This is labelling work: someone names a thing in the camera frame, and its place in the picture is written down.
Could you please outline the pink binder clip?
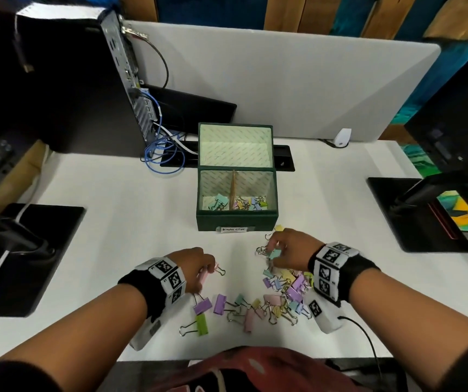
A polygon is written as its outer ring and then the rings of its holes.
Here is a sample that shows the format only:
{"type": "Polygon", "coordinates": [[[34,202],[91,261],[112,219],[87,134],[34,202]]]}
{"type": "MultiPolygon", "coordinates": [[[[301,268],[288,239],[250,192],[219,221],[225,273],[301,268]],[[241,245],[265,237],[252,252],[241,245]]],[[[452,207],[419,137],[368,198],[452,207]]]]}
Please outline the pink binder clip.
{"type": "MultiPolygon", "coordinates": [[[[226,271],[218,264],[215,263],[214,272],[220,274],[222,277],[225,276],[226,271]]],[[[205,281],[211,273],[208,271],[208,266],[204,266],[198,274],[198,282],[201,288],[205,287],[205,281]]]]}

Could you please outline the person's right forearm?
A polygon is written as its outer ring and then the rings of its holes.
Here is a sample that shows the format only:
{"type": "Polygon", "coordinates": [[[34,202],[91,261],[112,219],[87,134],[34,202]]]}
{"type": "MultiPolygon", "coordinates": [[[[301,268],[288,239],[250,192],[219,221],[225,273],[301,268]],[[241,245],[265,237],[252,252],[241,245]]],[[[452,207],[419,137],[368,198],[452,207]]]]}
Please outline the person's right forearm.
{"type": "Polygon", "coordinates": [[[468,352],[468,317],[377,269],[355,279],[349,291],[355,312],[408,373],[438,390],[468,352]]]}

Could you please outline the black flat panel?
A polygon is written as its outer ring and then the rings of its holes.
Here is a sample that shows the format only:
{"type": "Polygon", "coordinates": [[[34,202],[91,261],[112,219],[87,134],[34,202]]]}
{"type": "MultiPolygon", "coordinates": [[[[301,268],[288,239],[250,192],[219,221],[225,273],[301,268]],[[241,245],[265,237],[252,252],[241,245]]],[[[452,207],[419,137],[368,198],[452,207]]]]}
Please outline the black flat panel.
{"type": "Polygon", "coordinates": [[[231,123],[237,104],[154,85],[143,85],[160,105],[162,125],[172,131],[198,133],[199,123],[231,123]]]}

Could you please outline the heap of small clips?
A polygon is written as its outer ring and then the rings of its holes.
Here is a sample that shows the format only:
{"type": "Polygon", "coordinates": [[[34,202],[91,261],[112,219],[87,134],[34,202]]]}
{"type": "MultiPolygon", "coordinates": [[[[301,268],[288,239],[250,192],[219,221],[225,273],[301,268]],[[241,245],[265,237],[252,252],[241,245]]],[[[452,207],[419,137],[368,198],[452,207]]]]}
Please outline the heap of small clips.
{"type": "Polygon", "coordinates": [[[269,205],[266,196],[236,196],[233,199],[233,210],[263,211],[268,210],[269,205]]]}

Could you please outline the black computer tower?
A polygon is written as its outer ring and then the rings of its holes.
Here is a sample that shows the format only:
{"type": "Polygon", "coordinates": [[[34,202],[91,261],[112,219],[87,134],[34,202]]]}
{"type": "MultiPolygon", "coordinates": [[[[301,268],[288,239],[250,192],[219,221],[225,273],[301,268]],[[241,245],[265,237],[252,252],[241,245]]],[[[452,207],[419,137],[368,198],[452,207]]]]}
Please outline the black computer tower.
{"type": "Polygon", "coordinates": [[[116,11],[31,2],[14,28],[41,140],[64,154],[142,157],[153,117],[116,11]]]}

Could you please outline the pile of pastel binder clips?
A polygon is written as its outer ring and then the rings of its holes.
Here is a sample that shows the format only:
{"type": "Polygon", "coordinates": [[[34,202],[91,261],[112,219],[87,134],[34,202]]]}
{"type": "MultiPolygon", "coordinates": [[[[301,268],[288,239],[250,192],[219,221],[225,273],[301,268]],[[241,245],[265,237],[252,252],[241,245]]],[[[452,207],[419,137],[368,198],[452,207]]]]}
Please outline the pile of pastel binder clips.
{"type": "Polygon", "coordinates": [[[270,266],[261,273],[261,286],[257,285],[256,296],[243,292],[235,295],[218,291],[209,295],[193,295],[194,320],[178,329],[180,336],[192,333],[198,336],[210,334],[210,320],[223,319],[228,324],[237,324],[245,335],[254,334],[259,323],[277,325],[280,319],[295,326],[301,316],[311,318],[305,300],[314,286],[310,272],[274,270],[270,266]]]}

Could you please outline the green storage box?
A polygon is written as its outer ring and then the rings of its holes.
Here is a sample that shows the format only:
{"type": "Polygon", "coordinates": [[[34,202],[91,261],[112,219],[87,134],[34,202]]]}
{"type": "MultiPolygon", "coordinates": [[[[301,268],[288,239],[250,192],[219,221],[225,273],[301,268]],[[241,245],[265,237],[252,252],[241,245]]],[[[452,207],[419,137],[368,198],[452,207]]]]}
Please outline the green storage box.
{"type": "Polygon", "coordinates": [[[198,230],[255,226],[255,231],[272,231],[279,216],[277,175],[272,167],[273,127],[199,123],[198,143],[198,230]],[[230,199],[229,210],[208,209],[217,194],[230,199]],[[266,196],[269,209],[233,210],[236,196],[266,196]]]}

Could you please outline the person's right hand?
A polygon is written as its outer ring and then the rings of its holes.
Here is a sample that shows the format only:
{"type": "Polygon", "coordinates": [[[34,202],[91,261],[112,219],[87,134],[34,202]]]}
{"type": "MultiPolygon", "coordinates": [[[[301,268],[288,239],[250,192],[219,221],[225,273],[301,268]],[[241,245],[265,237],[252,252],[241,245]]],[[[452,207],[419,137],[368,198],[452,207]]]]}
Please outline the person's right hand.
{"type": "Polygon", "coordinates": [[[284,233],[284,262],[272,262],[272,265],[279,269],[309,271],[310,259],[325,246],[325,243],[305,232],[291,228],[285,228],[281,232],[284,233]]]}

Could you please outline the person's left forearm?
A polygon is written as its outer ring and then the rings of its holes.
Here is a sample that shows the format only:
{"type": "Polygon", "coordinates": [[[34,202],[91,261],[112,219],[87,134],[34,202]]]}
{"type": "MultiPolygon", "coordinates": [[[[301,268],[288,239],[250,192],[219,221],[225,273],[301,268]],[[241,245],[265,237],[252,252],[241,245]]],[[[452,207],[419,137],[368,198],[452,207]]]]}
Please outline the person's left forearm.
{"type": "Polygon", "coordinates": [[[144,323],[141,292],[118,284],[0,357],[0,392],[88,392],[144,323]]]}

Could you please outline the person's red clothing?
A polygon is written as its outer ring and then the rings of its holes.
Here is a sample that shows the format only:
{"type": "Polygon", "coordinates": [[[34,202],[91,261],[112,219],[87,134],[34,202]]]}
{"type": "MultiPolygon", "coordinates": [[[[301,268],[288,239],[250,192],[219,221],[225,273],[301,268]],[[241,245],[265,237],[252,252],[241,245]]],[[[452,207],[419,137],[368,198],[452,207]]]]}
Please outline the person's red clothing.
{"type": "Polygon", "coordinates": [[[149,392],[372,392],[286,348],[236,347],[156,382],[149,392]]]}

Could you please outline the white desk partition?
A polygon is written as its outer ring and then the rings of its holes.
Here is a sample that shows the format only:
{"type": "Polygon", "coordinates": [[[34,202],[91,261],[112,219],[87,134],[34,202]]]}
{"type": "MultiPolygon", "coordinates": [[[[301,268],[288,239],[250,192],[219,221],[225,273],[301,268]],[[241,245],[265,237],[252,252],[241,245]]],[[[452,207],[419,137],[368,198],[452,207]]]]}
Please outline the white desk partition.
{"type": "Polygon", "coordinates": [[[275,137],[377,140],[438,59],[433,43],[125,21],[168,65],[167,88],[237,105],[275,137]]]}

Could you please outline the person's left hand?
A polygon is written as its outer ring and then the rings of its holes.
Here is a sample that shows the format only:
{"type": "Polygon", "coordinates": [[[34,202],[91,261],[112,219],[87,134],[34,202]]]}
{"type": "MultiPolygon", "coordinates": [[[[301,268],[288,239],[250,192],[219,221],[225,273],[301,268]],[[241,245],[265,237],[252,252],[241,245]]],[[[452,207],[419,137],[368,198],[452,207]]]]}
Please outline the person's left hand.
{"type": "Polygon", "coordinates": [[[198,282],[198,272],[203,264],[203,255],[207,254],[201,247],[182,249],[169,253],[167,257],[182,271],[186,280],[186,293],[198,294],[202,288],[198,282]]]}

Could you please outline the teal binder clip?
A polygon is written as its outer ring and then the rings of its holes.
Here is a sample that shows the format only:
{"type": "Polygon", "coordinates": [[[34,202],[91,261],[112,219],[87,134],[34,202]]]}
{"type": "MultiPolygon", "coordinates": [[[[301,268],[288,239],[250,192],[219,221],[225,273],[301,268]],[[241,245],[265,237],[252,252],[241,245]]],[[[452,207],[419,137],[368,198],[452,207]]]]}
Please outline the teal binder clip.
{"type": "Polygon", "coordinates": [[[278,248],[268,251],[265,246],[260,246],[255,251],[256,255],[264,256],[267,260],[273,260],[281,256],[282,251],[278,248]]]}

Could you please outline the black monitor stand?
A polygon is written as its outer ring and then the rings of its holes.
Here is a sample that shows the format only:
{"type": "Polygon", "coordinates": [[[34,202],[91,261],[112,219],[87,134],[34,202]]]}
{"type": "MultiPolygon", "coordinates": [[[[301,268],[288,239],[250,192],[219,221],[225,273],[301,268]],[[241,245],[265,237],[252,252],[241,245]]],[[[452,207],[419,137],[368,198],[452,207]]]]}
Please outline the black monitor stand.
{"type": "MultiPolygon", "coordinates": [[[[48,257],[9,253],[0,269],[0,317],[27,317],[38,306],[86,209],[80,206],[32,204],[20,223],[54,250],[48,257]]],[[[4,253],[0,242],[0,257],[4,253]]]]}
{"type": "Polygon", "coordinates": [[[468,239],[438,200],[443,192],[467,185],[468,174],[368,177],[367,184],[403,251],[468,253],[468,239]]]}

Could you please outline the black marker wristband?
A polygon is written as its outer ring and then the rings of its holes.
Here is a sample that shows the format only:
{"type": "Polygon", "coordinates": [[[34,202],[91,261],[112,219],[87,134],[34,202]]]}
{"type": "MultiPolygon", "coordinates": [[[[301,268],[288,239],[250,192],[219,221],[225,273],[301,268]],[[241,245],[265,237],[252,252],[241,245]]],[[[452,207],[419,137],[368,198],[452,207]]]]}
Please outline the black marker wristband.
{"type": "Polygon", "coordinates": [[[183,270],[170,258],[151,258],[118,280],[136,288],[147,305],[146,319],[157,320],[163,312],[185,295],[183,270]]]}
{"type": "Polygon", "coordinates": [[[338,242],[323,245],[308,263],[314,290],[336,307],[341,307],[342,301],[349,302],[352,284],[369,269],[380,270],[358,250],[338,242]]]}

